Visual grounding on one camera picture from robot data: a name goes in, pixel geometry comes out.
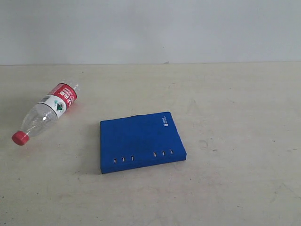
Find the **blue ring binder notebook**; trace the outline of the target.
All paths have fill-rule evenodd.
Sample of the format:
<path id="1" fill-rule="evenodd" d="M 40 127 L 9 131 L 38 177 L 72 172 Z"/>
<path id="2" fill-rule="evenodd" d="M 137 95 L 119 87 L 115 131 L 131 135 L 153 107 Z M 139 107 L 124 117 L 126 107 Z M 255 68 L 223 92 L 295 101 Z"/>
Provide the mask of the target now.
<path id="1" fill-rule="evenodd" d="M 102 174 L 186 160 L 170 112 L 100 122 Z"/>

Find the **clear bottle red cap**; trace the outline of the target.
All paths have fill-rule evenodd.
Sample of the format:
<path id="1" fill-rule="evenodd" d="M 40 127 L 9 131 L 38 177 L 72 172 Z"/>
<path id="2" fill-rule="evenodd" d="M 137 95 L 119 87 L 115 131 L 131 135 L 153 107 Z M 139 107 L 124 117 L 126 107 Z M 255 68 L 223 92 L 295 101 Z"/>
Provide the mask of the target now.
<path id="1" fill-rule="evenodd" d="M 49 129 L 76 101 L 78 95 L 77 82 L 64 80 L 58 83 L 27 113 L 19 131 L 12 135 L 12 141 L 22 146 L 31 137 Z"/>

